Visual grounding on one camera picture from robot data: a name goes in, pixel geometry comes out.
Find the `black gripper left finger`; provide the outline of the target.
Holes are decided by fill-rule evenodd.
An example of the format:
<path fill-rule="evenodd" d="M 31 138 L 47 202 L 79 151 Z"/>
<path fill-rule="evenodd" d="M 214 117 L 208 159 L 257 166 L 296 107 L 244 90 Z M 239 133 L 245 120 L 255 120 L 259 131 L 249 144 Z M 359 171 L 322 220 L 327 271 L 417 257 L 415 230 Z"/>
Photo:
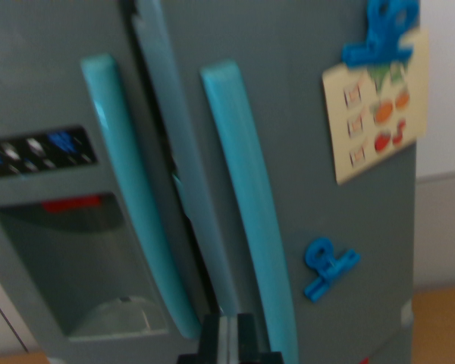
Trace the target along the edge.
<path fill-rule="evenodd" d="M 197 352 L 179 355 L 177 364 L 228 363 L 228 337 L 228 318 L 221 315 L 207 315 L 202 325 Z"/>

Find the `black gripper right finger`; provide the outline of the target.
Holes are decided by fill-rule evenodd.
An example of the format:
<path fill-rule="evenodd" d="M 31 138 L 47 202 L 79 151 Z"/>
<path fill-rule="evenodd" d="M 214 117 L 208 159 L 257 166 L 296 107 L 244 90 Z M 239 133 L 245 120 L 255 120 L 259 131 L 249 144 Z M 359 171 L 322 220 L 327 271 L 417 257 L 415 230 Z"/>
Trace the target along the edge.
<path fill-rule="evenodd" d="M 281 352 L 261 352 L 252 314 L 238 314 L 231 333 L 231 363 L 282 363 Z"/>

